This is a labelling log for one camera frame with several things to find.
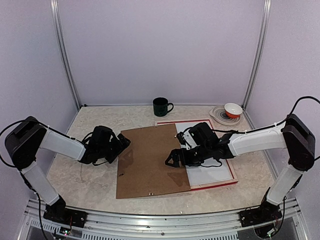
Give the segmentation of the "cat and books photo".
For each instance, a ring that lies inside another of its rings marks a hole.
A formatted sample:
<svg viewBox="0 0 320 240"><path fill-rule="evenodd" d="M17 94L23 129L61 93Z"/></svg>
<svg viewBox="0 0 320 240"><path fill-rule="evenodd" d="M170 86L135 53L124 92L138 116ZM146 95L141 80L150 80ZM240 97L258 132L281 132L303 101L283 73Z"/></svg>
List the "cat and books photo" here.
<svg viewBox="0 0 320 240"><path fill-rule="evenodd" d="M198 123L205 122L212 129L212 124L209 119L198 120L198 121L184 121L176 122L175 127L177 133L183 132L188 127L193 127ZM186 141L192 146L196 147L196 143L189 134L189 130L184 133ZM225 181L236 181L232 176L226 160L221 159L222 166L220 167L202 167L202 166L186 166L186 172L189 179L191 189L206 188L208 186L215 186L224 184ZM219 163L213 158L209 158L202 163L204 166L218 166Z"/></svg>

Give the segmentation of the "red wooden picture frame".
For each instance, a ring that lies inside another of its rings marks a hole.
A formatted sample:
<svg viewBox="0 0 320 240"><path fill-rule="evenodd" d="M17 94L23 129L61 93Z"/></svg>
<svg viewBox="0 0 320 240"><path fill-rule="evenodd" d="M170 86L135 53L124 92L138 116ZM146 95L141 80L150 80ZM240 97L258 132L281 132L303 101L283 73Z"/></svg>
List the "red wooden picture frame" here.
<svg viewBox="0 0 320 240"><path fill-rule="evenodd" d="M176 122L187 122L187 121L192 121L192 122L195 122L195 121L201 121L201 120L204 120L204 119L197 119L197 120L176 120L176 121L156 121L155 122L155 125L156 126L163 126L163 125L172 125ZM180 144L180 148L177 148L177 149L181 149L181 150L186 150L186 147L184 145L181 145ZM207 186L207 187L203 187L203 188L197 188L197 189L191 189L192 191L196 191L196 190L204 190L204 189L211 189L211 188L217 188L217 187L223 187L223 186L228 186L228 185L232 185L232 184L236 184L238 182L238 179L236 177L236 174L235 174L235 171L233 169L233 166L228 162L228 159L221 159L221 160L226 160L227 162L227 165L229 167L229 170L231 171L231 175L232 177L234 177L234 181L231 181L231 180L228 180L228 181L225 181L225 182L222 182L222 184L219 184L219 185L212 185L212 186ZM205 168L211 168L211 167L220 167L222 166L222 163L221 161L218 162L219 165L218 166L215 166L215 165L211 165L211 166L204 166L203 164L201 165L201 167L205 167ZM187 166L184 166L182 165L182 163L180 162L180 167L184 167L186 169Z"/></svg>

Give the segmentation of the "brown cardboard backing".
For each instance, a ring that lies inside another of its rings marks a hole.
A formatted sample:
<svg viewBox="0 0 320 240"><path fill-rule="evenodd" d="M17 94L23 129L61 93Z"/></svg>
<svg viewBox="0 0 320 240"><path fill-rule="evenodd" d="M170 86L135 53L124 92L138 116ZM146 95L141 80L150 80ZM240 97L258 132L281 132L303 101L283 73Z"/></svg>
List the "brown cardboard backing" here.
<svg viewBox="0 0 320 240"><path fill-rule="evenodd" d="M131 141L118 157L116 198L131 199L190 191L186 168L165 164L181 145L174 124L121 131Z"/></svg>

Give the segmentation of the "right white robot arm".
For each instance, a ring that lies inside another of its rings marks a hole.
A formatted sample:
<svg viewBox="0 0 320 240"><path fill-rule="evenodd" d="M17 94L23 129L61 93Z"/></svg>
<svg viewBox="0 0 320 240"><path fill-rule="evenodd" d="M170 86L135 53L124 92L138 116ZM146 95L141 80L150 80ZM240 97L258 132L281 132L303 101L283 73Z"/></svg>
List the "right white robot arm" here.
<svg viewBox="0 0 320 240"><path fill-rule="evenodd" d="M315 157L316 138L308 127L291 113L272 125L249 131L212 129L205 122L188 127L186 132L195 146L173 149L165 164L170 167L201 167L205 160L233 159L244 154L285 150L288 162L268 188L259 207L242 212L243 218L255 217L260 222L275 218L286 195L310 170Z"/></svg>

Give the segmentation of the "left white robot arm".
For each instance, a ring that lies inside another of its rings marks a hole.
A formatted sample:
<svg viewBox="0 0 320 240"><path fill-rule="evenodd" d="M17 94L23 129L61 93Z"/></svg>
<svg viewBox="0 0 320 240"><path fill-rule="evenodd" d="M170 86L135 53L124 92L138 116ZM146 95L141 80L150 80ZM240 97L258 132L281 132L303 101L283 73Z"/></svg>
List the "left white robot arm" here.
<svg viewBox="0 0 320 240"><path fill-rule="evenodd" d="M67 136L29 116L11 124L14 128L4 140L5 149L31 190L46 204L46 214L63 223L70 218L65 200L47 179L37 163L40 150L47 150L75 160L81 164L98 166L98 160L112 163L131 142L124 135L115 134L106 126L96 126L92 132L78 140Z"/></svg>

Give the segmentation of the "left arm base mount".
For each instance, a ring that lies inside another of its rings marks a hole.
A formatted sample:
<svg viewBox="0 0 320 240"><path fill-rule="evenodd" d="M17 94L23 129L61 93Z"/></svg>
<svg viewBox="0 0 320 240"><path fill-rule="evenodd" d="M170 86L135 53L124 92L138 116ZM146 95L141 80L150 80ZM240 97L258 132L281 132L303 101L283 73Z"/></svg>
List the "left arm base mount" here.
<svg viewBox="0 0 320 240"><path fill-rule="evenodd" d="M87 215L88 214L85 211L65 208L61 215L58 215L58 213L54 213L52 210L47 209L45 210L43 217L46 220L68 225L70 227L84 228Z"/></svg>

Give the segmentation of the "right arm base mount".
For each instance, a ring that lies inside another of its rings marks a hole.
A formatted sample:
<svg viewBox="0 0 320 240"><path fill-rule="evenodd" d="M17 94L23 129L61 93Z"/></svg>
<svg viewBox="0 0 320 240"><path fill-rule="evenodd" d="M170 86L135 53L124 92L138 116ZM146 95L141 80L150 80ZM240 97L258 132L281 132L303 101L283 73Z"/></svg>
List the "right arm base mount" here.
<svg viewBox="0 0 320 240"><path fill-rule="evenodd" d="M281 219L282 216L280 206L268 202L262 203L259 207L239 212L240 223L243 228Z"/></svg>

